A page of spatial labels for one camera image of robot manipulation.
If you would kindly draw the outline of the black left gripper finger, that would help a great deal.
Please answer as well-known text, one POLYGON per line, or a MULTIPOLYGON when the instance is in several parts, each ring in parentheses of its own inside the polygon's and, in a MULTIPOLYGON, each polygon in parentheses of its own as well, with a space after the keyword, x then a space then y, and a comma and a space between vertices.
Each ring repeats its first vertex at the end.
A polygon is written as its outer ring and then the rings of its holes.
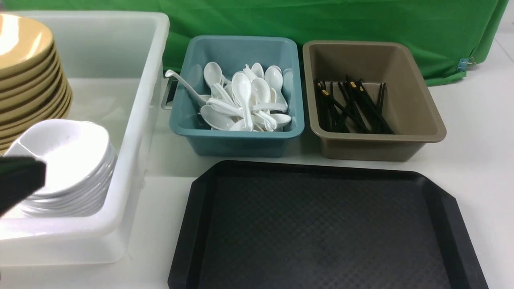
POLYGON ((46 163, 31 156, 0 158, 0 216, 45 185, 46 163))

